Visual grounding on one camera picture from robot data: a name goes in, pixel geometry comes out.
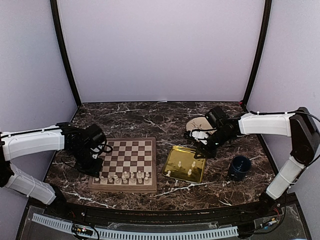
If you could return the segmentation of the white chess queen piece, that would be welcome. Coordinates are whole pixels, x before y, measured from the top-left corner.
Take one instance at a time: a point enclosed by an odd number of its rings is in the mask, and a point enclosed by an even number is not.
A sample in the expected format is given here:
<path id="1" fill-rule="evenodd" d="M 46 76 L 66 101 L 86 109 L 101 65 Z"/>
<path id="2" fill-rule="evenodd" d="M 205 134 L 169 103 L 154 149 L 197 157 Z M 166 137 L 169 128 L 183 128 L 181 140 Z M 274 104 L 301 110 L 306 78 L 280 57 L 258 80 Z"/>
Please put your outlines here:
<path id="1" fill-rule="evenodd" d="M 120 184 L 121 180 L 119 179 L 119 177 L 116 174 L 113 176 L 113 178 L 114 178 L 115 184 L 117 184 L 117 185 Z"/>

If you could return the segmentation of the white chess king piece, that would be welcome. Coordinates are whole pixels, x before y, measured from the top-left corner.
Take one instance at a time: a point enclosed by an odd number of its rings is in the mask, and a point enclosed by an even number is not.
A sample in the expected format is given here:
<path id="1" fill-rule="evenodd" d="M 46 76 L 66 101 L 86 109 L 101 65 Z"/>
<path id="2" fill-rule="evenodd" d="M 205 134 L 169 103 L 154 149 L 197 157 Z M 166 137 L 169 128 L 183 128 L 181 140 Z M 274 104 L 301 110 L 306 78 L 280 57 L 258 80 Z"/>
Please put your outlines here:
<path id="1" fill-rule="evenodd" d="M 127 180 L 127 178 L 126 178 L 125 175 L 123 175 L 123 176 L 121 177 L 121 179 L 122 179 L 122 184 L 124 184 L 124 185 L 127 185 L 127 184 L 128 184 L 128 180 Z"/>

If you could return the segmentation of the wooden chess board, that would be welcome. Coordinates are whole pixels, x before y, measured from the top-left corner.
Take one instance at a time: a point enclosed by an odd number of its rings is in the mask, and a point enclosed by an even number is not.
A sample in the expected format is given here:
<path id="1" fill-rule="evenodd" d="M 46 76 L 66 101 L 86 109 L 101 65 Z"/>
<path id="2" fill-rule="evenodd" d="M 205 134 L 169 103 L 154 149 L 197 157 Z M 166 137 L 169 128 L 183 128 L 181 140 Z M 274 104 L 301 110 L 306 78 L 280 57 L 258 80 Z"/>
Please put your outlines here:
<path id="1" fill-rule="evenodd" d="M 157 192 L 157 163 L 156 163 L 156 139 L 154 137 L 143 138 L 110 138 L 107 142 L 113 147 L 110 153 L 102 153 L 102 170 L 99 174 L 99 182 L 91 177 L 88 189 L 108 193 L 156 193 Z M 142 172 L 143 184 L 137 183 L 138 171 Z M 122 184 L 123 172 L 128 172 L 127 184 Z M 130 184 L 130 173 L 134 172 L 136 184 Z M 144 183 L 146 172 L 150 172 L 149 184 Z M 108 175 L 113 178 L 113 183 L 108 183 Z M 114 175 L 120 179 L 120 184 L 115 184 Z M 100 184 L 100 177 L 105 182 Z"/>

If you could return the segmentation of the gold metal tray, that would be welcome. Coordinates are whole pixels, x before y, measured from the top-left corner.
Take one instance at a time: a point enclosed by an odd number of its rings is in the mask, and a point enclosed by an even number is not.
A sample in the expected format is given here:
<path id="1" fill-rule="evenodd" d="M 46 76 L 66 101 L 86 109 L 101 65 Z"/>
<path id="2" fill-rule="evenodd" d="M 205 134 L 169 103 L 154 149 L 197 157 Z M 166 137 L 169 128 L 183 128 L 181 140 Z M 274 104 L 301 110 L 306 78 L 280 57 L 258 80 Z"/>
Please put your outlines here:
<path id="1" fill-rule="evenodd" d="M 202 182 L 206 166 L 206 158 L 195 159 L 195 149 L 174 145 L 169 150 L 167 160 L 162 169 L 162 175 L 171 179 L 199 184 Z M 192 174 L 188 176 L 188 170 L 192 169 Z"/>

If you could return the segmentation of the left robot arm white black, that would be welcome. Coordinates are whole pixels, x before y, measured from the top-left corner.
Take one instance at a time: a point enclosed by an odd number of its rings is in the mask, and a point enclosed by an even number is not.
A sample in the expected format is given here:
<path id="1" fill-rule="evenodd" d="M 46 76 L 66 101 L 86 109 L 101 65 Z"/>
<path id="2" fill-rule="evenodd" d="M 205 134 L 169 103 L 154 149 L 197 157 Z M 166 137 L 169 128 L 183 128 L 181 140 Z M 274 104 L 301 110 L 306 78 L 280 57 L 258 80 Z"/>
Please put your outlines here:
<path id="1" fill-rule="evenodd" d="M 79 128 L 61 122 L 45 128 L 0 134 L 0 186 L 36 199 L 50 206 L 60 218 L 67 218 L 70 206 L 60 189 L 23 172 L 13 159 L 49 151 L 66 151 L 75 158 L 75 169 L 82 174 L 99 177 L 103 160 L 99 157 L 107 146 L 102 129 L 92 124 Z"/>

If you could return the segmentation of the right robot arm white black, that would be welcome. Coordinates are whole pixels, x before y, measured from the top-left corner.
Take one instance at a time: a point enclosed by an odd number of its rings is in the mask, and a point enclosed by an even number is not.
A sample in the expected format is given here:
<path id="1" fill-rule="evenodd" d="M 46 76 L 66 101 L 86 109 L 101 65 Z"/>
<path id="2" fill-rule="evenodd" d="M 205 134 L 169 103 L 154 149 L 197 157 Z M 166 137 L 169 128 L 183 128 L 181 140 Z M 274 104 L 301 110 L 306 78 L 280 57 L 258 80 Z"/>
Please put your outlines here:
<path id="1" fill-rule="evenodd" d="M 198 152 L 214 157 L 226 142 L 243 136 L 260 135 L 275 158 L 275 152 L 285 150 L 287 159 L 264 191 L 264 198 L 255 205 L 255 213 L 266 217 L 277 200 L 294 185 L 302 173 L 320 157 L 320 119 L 306 107 L 291 111 L 242 112 L 229 116 L 222 108 L 214 107 L 204 116 L 208 129 L 195 128 L 189 136 L 198 142 Z"/>

